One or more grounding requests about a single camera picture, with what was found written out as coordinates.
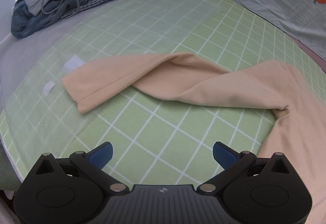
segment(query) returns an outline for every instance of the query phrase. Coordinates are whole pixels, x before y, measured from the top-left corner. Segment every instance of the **logo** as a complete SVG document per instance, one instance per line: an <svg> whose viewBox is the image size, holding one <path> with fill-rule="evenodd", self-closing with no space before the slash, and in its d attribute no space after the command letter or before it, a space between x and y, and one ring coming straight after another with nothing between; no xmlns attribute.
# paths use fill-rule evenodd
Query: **logo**
<svg viewBox="0 0 326 224"><path fill-rule="evenodd" d="M166 192L168 191L168 189L166 189L165 187L162 187L162 189L159 189L159 191L160 191L161 193L166 193Z"/></svg>

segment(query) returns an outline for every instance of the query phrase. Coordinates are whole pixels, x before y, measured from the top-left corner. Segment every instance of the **white tape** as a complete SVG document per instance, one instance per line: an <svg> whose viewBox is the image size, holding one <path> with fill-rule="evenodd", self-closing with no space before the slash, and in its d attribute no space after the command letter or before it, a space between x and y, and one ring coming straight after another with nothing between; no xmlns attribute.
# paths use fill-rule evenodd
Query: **white tape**
<svg viewBox="0 0 326 224"><path fill-rule="evenodd" d="M48 96L48 93L50 90L55 86L55 83L53 81L49 81L42 89L43 95Z"/></svg>
<svg viewBox="0 0 326 224"><path fill-rule="evenodd" d="M63 65L62 70L69 74L83 64L85 64L85 62L74 54L73 57L71 57L71 59L69 59L68 62Z"/></svg>

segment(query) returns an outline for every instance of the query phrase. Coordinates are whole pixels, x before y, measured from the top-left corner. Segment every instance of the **pink fabric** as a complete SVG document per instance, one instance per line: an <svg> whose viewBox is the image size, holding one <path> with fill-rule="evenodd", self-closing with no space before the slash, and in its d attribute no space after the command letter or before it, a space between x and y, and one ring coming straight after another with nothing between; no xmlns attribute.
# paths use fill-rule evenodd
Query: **pink fabric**
<svg viewBox="0 0 326 224"><path fill-rule="evenodd" d="M162 100L272 109L277 120L259 156L286 154L312 196L306 224L325 224L326 106L295 67L270 60L228 72L190 53L143 54L90 61L62 82L81 114L130 85Z"/></svg>
<svg viewBox="0 0 326 224"><path fill-rule="evenodd" d="M326 61L323 60L319 55L317 55L316 53L314 53L313 51L311 51L308 47L306 47L303 43L301 43L299 40L293 38L292 36L290 36L293 41L295 41L297 43L297 45L299 45L299 47L304 50L308 56L310 56L320 67L321 69L326 73Z"/></svg>

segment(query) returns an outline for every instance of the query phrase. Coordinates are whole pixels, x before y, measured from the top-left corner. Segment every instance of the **metal screw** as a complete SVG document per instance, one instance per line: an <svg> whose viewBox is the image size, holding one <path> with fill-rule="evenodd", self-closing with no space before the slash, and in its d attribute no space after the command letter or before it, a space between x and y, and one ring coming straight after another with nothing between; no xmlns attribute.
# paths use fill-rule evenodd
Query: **metal screw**
<svg viewBox="0 0 326 224"><path fill-rule="evenodd" d="M127 187L123 183L114 183L110 186L110 189L115 192L121 192L125 190Z"/></svg>
<svg viewBox="0 0 326 224"><path fill-rule="evenodd" d="M212 191L214 191L216 189L215 185L214 184L211 184L211 183L204 183L200 186L200 189L203 191L203 192L206 192L206 193L210 193Z"/></svg>

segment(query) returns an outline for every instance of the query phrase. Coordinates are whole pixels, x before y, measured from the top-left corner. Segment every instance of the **white wall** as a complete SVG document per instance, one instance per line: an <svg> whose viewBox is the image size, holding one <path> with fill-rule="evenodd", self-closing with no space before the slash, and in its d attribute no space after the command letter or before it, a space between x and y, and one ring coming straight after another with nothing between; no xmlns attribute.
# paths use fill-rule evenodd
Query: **white wall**
<svg viewBox="0 0 326 224"><path fill-rule="evenodd" d="M11 8L15 0L0 0L0 42L10 33Z"/></svg>

